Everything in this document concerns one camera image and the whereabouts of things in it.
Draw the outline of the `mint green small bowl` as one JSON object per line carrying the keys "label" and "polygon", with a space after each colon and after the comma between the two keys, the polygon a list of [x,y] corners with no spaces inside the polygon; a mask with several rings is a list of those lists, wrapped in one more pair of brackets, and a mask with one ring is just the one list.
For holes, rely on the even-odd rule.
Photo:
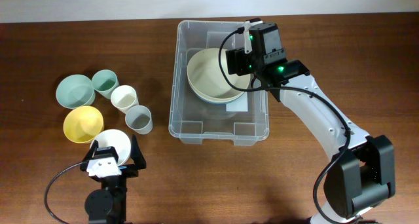
{"label": "mint green small bowl", "polygon": [[56,89],[58,103],[68,109],[92,105],[95,98],[92,81],[85,75],[70,75],[63,79]]}

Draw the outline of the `yellow small bowl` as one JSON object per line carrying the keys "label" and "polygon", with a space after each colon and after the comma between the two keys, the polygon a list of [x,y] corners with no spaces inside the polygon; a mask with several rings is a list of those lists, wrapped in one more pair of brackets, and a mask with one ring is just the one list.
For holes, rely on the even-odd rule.
{"label": "yellow small bowl", "polygon": [[73,143],[90,143],[103,130],[103,116],[92,106],[73,109],[64,119],[64,134]]}

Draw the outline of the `cream white cup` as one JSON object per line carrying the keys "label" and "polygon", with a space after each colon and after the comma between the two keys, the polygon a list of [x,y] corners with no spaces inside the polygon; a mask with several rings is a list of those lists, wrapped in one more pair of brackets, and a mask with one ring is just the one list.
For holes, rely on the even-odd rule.
{"label": "cream white cup", "polygon": [[139,105],[137,92],[129,85],[118,86],[111,94],[111,103],[119,111],[127,114],[130,108]]}

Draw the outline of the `beige large bowl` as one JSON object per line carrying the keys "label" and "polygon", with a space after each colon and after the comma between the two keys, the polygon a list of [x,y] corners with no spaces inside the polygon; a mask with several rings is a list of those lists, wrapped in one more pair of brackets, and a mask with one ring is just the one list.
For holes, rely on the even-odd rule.
{"label": "beige large bowl", "polygon": [[244,92],[233,89],[219,68],[218,48],[198,51],[187,64],[187,80],[196,95],[209,103],[228,103]]}

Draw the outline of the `clear plastic storage container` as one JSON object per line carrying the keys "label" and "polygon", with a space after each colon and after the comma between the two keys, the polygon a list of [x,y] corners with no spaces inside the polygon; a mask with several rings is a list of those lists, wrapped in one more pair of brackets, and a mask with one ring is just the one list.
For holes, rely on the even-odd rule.
{"label": "clear plastic storage container", "polygon": [[241,48],[244,39],[224,38],[242,22],[184,20],[177,27],[172,99],[168,129],[185,144],[203,140],[231,140],[235,145],[252,146],[269,135],[267,92],[247,92],[248,112],[228,112],[226,103],[200,99],[187,80],[187,64],[194,54],[206,48]]}

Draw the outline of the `white small bowl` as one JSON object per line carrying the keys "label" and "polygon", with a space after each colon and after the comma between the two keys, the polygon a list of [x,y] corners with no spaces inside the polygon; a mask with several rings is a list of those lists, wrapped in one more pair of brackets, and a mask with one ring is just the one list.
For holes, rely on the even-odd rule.
{"label": "white small bowl", "polygon": [[118,154],[118,165],[123,165],[130,157],[131,141],[126,133],[117,129],[104,130],[92,141],[97,141],[99,147],[114,147]]}

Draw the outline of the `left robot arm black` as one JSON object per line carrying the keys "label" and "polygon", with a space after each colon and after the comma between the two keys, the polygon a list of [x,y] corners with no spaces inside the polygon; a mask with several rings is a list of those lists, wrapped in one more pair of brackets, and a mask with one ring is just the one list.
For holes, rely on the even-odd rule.
{"label": "left robot arm black", "polygon": [[137,139],[130,142],[132,164],[118,165],[118,153],[114,147],[99,147],[94,141],[82,160],[81,171],[87,172],[101,188],[92,191],[86,198],[84,209],[89,223],[124,223],[126,221],[126,180],[138,177],[147,167]]}

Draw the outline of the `mint green cup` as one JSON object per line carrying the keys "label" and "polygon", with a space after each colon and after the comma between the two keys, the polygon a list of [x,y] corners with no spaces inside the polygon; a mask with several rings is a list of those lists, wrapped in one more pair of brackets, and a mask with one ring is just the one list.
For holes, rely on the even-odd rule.
{"label": "mint green cup", "polygon": [[104,69],[94,74],[92,77],[92,86],[104,98],[110,99],[114,89],[119,86],[119,81],[115,72]]}

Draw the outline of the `grey cup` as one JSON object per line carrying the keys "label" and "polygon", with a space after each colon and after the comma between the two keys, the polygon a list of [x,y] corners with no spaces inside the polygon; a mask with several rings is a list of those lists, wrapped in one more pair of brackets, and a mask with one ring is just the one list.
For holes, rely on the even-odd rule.
{"label": "grey cup", "polygon": [[153,129],[153,120],[150,110],[143,105],[130,108],[125,116],[127,126],[138,134],[145,135]]}

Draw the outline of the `white label in container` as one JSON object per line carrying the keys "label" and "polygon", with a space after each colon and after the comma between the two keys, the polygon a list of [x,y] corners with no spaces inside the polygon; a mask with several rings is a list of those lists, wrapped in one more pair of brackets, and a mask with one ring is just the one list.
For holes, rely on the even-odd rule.
{"label": "white label in container", "polygon": [[243,93],[239,98],[226,104],[228,112],[248,112],[247,92]]}

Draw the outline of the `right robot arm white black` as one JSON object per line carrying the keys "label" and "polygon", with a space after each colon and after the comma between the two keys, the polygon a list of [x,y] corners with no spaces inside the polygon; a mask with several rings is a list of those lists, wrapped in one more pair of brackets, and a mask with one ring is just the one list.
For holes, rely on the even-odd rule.
{"label": "right robot arm white black", "polygon": [[278,26],[259,18],[244,22],[233,35],[244,47],[226,52],[224,77],[249,75],[292,110],[323,147],[329,162],[317,177],[311,223],[364,223],[362,215],[395,194],[395,155],[384,135],[372,137],[322,92],[310,70],[288,60]]}

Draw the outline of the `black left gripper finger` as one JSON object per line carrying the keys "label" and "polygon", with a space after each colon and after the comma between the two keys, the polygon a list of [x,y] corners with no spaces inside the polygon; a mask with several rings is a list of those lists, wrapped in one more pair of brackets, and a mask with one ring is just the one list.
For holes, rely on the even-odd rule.
{"label": "black left gripper finger", "polygon": [[137,170],[146,169],[147,163],[135,135],[132,135],[130,158],[133,160]]}
{"label": "black left gripper finger", "polygon": [[90,159],[92,159],[97,148],[98,148],[98,141],[94,140],[93,144],[90,146],[87,154],[85,155],[85,157],[83,158],[82,161],[86,162],[86,161],[89,161]]}

